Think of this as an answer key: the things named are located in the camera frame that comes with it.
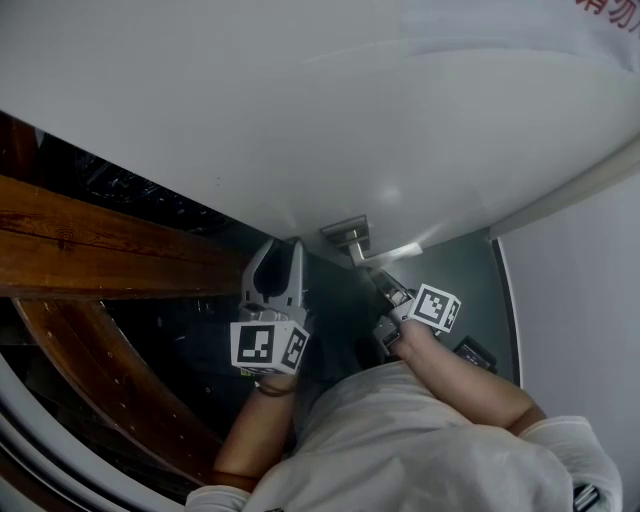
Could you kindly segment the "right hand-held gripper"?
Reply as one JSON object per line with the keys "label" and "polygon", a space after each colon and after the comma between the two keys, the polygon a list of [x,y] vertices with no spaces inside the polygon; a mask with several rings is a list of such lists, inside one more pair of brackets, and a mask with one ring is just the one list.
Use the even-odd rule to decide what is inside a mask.
{"label": "right hand-held gripper", "polygon": [[386,271],[372,271],[371,279],[391,306],[373,329],[385,355],[391,354],[392,345],[401,335],[400,325],[406,321],[418,321],[436,334],[451,331],[462,306],[456,296],[426,284],[412,292]]}

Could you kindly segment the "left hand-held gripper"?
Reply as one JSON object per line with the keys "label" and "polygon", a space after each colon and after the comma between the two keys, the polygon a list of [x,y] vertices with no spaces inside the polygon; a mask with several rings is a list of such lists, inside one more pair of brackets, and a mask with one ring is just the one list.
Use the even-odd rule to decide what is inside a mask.
{"label": "left hand-held gripper", "polygon": [[[242,274],[245,301],[268,301],[279,284],[278,242],[269,238]],[[301,239],[281,246],[282,291],[279,305],[301,307],[304,300],[306,252]],[[230,324],[231,364],[253,375],[296,375],[310,334],[283,312],[246,303]]]}

